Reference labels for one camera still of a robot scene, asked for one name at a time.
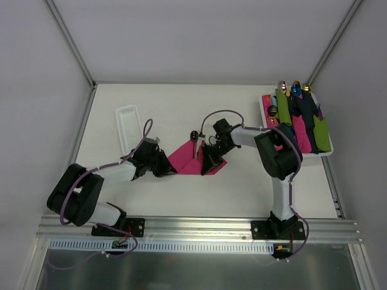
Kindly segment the black mount plate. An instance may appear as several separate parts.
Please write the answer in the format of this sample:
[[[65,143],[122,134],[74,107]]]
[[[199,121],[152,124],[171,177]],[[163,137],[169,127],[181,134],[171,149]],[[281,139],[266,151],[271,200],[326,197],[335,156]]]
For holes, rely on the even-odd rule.
[[[118,219],[117,223],[112,226],[116,230],[129,232],[134,237],[143,237],[145,230],[145,219],[128,218],[126,216]],[[91,235],[95,237],[123,237],[125,234],[111,230],[109,228],[97,225],[91,230]]]
[[[304,224],[295,219],[292,221],[251,221],[251,233],[254,240],[305,240]]]

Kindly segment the magenta napkin roll middle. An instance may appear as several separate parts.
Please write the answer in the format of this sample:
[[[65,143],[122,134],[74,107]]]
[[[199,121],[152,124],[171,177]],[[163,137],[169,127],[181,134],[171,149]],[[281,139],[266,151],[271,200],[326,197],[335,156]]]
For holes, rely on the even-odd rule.
[[[312,147],[302,116],[292,116],[292,124],[301,153],[311,153]]]

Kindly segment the black spoon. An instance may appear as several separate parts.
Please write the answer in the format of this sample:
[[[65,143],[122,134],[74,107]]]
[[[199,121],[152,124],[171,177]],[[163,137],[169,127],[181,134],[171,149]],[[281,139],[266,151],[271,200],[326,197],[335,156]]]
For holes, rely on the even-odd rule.
[[[271,105],[267,108],[267,113],[269,117],[276,117],[278,114],[278,107],[275,105]]]
[[[198,156],[198,139],[199,139],[199,133],[196,130],[193,130],[190,133],[190,140],[193,143],[193,158],[197,159]]]

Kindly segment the black napkin roll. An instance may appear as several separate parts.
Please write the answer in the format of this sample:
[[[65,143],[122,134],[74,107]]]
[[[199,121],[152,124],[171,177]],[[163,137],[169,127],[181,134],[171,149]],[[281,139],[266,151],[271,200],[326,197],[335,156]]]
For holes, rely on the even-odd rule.
[[[311,93],[308,91],[301,90],[300,96],[295,98],[296,107],[300,110],[301,116],[303,118],[306,134],[311,144],[311,153],[318,154],[318,148],[316,145],[315,137],[314,137],[314,110],[316,105],[312,99]]]

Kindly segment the left black mount plate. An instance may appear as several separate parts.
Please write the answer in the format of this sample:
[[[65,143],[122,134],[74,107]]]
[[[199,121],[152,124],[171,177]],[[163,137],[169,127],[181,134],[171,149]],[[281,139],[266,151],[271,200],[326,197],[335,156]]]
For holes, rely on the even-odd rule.
[[[128,218],[126,216],[118,219],[117,223],[112,226],[116,230],[129,232],[134,237],[143,237],[145,230],[145,219]],[[123,237],[125,234],[111,230],[109,228],[97,225],[91,230],[91,235],[95,237]]]

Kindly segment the blue napkin roll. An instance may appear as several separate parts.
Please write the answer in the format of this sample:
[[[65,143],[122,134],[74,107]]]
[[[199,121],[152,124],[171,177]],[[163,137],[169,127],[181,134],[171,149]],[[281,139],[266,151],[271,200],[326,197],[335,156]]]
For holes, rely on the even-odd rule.
[[[293,127],[285,125],[285,128],[286,128],[287,132],[291,135],[291,137],[294,140],[294,142],[297,143],[297,138],[296,138],[296,134],[295,134],[295,131],[294,131]]]

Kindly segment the magenta paper napkin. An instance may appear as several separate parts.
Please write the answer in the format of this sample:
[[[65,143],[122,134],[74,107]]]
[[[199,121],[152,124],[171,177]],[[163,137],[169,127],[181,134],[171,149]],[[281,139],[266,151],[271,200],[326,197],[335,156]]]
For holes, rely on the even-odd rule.
[[[194,159],[193,143],[191,140],[185,142],[169,155],[168,159],[179,175],[201,175],[203,162],[202,150],[199,152],[199,159]]]

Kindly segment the green napkin roll right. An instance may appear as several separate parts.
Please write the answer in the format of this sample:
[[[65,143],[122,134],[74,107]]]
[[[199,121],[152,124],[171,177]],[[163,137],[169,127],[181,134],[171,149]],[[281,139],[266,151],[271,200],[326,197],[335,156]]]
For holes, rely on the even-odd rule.
[[[331,152],[330,137],[326,119],[323,118],[321,120],[320,118],[314,116],[313,121],[313,133],[317,148],[323,152]]]

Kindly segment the black spoon in roll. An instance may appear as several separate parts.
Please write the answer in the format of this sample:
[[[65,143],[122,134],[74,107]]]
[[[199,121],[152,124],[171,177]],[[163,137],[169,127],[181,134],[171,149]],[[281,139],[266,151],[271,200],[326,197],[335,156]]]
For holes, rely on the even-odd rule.
[[[267,113],[269,117],[276,117],[278,114],[278,107],[275,105],[271,105],[267,108]]]

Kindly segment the white perforated cutlery basket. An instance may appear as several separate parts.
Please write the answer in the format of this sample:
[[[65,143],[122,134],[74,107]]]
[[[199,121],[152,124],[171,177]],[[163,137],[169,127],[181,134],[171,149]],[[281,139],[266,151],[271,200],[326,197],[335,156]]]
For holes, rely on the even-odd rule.
[[[115,110],[120,147],[128,155],[143,137],[140,116],[136,105],[127,105]]]

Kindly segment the blue spoon in roll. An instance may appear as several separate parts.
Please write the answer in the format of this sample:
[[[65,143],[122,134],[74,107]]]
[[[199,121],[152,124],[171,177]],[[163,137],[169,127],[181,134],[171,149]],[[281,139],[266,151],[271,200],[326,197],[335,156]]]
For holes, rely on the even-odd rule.
[[[301,83],[299,80],[295,80],[290,88],[291,94],[295,97],[301,95]]]

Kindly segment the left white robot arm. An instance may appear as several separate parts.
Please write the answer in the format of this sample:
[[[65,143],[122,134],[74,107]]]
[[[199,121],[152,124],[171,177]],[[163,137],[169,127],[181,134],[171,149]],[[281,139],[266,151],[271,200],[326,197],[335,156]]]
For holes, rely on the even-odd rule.
[[[93,169],[71,164],[49,195],[47,207],[60,216],[64,225],[104,225],[112,235],[119,236],[126,229],[126,212],[111,203],[100,202],[99,196],[104,189],[135,181],[147,172],[157,178],[177,174],[158,141],[150,138],[142,139],[115,163]]]

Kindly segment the magenta napkin roll left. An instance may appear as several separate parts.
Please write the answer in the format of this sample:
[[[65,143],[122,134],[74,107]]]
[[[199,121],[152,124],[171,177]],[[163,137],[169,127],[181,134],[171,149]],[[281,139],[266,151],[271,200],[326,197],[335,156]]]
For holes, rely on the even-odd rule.
[[[261,113],[264,120],[264,124],[267,127],[275,127],[279,124],[279,121],[277,117],[269,117],[267,113],[267,108],[271,105],[274,105],[272,103],[272,97],[271,95],[263,95],[261,97]]]

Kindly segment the white tray of rolls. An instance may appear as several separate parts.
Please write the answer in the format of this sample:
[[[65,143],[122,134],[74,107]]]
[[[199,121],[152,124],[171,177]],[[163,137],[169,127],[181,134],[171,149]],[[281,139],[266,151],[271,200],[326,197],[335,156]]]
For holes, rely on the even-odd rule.
[[[265,127],[283,125],[295,138],[303,156],[329,156],[334,147],[331,142],[327,119],[309,90],[291,88],[275,90],[263,95],[259,101]]]

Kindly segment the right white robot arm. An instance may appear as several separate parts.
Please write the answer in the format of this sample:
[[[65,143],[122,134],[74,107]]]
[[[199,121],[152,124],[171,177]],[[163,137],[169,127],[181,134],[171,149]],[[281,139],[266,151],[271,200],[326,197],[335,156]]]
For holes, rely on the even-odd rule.
[[[301,169],[302,153],[285,127],[232,126],[224,118],[213,125],[216,142],[201,146],[203,163],[201,175],[223,164],[223,156],[234,148],[254,147],[273,184],[273,208],[269,217],[272,235],[284,239],[291,234],[298,217],[293,209],[292,183]]]

